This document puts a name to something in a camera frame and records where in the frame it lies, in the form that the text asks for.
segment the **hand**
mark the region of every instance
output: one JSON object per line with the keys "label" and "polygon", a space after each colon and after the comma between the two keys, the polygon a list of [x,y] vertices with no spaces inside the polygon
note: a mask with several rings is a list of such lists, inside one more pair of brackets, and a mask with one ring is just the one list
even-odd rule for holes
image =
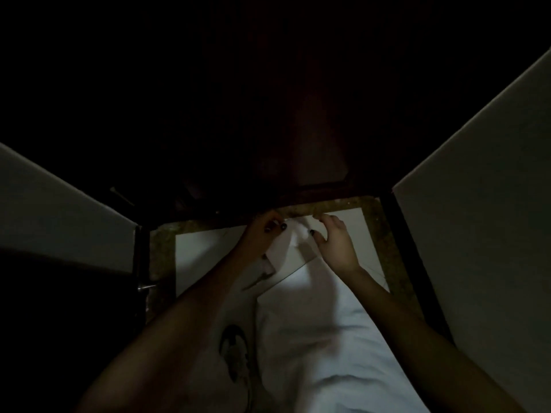
{"label": "hand", "polygon": [[318,219],[327,228],[327,240],[317,230],[312,230],[311,233],[329,268],[338,276],[361,269],[344,222],[337,216],[327,214],[314,215],[314,219]]}
{"label": "hand", "polygon": [[255,218],[245,229],[241,239],[231,251],[244,265],[248,266],[266,253],[273,240],[287,225],[284,218],[275,210],[270,210]]}

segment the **forearm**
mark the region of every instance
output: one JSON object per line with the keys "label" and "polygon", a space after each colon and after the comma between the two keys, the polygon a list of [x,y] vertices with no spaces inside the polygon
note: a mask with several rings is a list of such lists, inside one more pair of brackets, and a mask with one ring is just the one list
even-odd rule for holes
{"label": "forearm", "polygon": [[341,272],[412,384],[447,411],[522,411],[489,376],[360,269]]}
{"label": "forearm", "polygon": [[79,410],[158,411],[178,397],[176,391],[244,265],[231,253],[183,293],[103,371]]}

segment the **white fabric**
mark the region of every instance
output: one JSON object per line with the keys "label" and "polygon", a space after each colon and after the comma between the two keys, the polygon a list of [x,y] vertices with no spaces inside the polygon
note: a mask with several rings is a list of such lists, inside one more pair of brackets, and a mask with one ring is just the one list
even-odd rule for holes
{"label": "white fabric", "polygon": [[428,412],[374,322],[321,258],[257,302],[262,383],[282,407]]}

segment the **white wall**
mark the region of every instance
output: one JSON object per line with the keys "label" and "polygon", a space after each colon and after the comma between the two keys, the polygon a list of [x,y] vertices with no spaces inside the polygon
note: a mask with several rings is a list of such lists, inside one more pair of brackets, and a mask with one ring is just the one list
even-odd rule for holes
{"label": "white wall", "polygon": [[0,248],[132,272],[136,224],[0,144]]}
{"label": "white wall", "polygon": [[551,411],[551,52],[394,192],[457,346]]}

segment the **person's left arm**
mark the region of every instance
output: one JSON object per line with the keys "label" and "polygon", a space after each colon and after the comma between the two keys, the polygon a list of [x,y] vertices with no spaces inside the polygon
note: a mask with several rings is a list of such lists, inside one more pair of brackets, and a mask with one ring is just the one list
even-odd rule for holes
{"label": "person's left arm", "polygon": [[272,210],[247,226],[236,247],[155,319],[86,391],[79,412],[172,410],[225,296],[282,231]]}

